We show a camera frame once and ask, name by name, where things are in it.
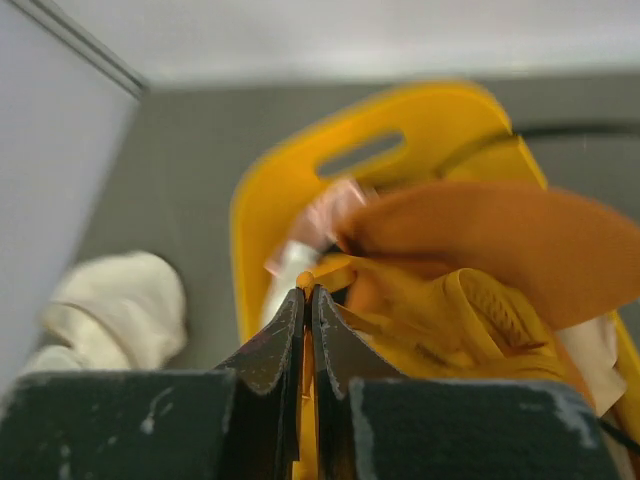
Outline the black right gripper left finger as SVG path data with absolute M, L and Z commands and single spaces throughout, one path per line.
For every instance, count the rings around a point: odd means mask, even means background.
M 5 479 L 288 479 L 299 457 L 305 299 L 211 370 L 57 371 L 1 405 Z

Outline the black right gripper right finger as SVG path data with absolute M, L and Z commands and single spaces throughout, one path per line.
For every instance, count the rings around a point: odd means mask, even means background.
M 550 381 L 417 380 L 376 354 L 316 287 L 322 479 L 614 479 L 598 422 Z

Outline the orange bra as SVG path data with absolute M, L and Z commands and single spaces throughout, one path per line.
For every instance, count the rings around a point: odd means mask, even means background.
M 296 281 L 417 380 L 550 381 L 577 392 L 608 436 L 556 332 L 639 296 L 639 228 L 589 198 L 537 186 L 434 182 L 388 194 L 337 228 L 339 252 Z M 618 475 L 637 464 L 608 449 Z

